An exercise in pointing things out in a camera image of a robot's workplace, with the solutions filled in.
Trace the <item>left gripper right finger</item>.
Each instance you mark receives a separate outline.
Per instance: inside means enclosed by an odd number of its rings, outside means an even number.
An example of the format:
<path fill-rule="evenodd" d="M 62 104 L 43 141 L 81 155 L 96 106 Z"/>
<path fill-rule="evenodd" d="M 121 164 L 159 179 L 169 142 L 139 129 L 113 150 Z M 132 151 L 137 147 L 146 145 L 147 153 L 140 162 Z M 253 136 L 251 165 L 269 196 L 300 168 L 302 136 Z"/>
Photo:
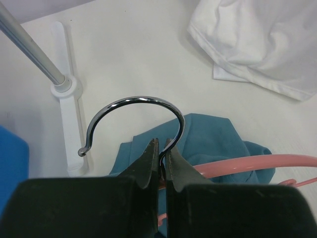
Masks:
<path fill-rule="evenodd" d="M 314 238 L 317 224 L 293 180 L 213 183 L 176 148 L 165 158 L 169 238 Z"/>

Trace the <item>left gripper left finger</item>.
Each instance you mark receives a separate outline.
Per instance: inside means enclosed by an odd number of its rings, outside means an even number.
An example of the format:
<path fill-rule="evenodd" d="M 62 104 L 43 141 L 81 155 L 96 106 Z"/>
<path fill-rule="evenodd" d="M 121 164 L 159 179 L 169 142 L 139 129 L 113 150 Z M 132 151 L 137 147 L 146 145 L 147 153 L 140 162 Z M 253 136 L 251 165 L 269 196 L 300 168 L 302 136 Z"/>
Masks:
<path fill-rule="evenodd" d="M 159 144 L 114 177 L 22 182 L 0 219 L 3 238 L 152 238 L 158 231 Z"/>

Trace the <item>pink hanger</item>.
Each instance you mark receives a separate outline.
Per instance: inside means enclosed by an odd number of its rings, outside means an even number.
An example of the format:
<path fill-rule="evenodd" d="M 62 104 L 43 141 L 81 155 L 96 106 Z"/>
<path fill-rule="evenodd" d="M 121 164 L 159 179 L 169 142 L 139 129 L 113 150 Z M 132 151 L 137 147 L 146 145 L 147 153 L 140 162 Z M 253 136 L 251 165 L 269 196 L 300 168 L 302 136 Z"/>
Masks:
<path fill-rule="evenodd" d="M 99 121 L 106 116 L 108 113 L 118 109 L 120 107 L 137 104 L 146 103 L 162 106 L 172 113 L 175 114 L 179 121 L 179 129 L 175 138 L 169 142 L 166 147 L 159 154 L 159 161 L 161 162 L 163 158 L 166 158 L 166 153 L 169 149 L 172 149 L 176 143 L 180 140 L 183 135 L 185 128 L 185 118 L 178 108 L 172 103 L 150 96 L 134 96 L 129 98 L 123 98 L 117 100 L 104 108 L 102 108 L 91 120 L 87 133 L 86 133 L 86 145 L 78 150 L 78 155 L 84 157 L 87 152 L 92 148 L 94 130 L 99 123 Z M 251 170 L 261 170 L 279 167 L 316 167 L 317 159 L 312 156 L 304 155 L 290 155 L 290 154 L 280 154 L 280 155 L 259 155 L 259 156 L 249 156 L 234 158 L 228 160 L 222 160 L 219 162 L 211 162 L 201 165 L 194 166 L 201 175 L 210 179 L 214 177 L 230 175 L 240 172 L 248 172 Z"/>

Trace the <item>teal tank top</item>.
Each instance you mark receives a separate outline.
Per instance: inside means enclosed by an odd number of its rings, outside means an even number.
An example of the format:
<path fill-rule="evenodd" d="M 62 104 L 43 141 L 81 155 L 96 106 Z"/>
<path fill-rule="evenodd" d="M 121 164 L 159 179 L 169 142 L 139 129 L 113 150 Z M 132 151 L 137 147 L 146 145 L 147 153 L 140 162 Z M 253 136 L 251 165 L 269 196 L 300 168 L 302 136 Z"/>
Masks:
<path fill-rule="evenodd" d="M 121 173 L 138 159 L 153 138 L 159 140 L 159 148 L 162 150 L 166 140 L 175 137 L 178 128 L 178 120 L 173 119 L 134 136 L 130 142 L 122 143 L 110 175 Z M 185 116 L 185 129 L 177 148 L 182 157 L 193 166 L 271 154 L 269 149 L 261 145 L 242 140 L 229 119 L 202 114 Z"/>

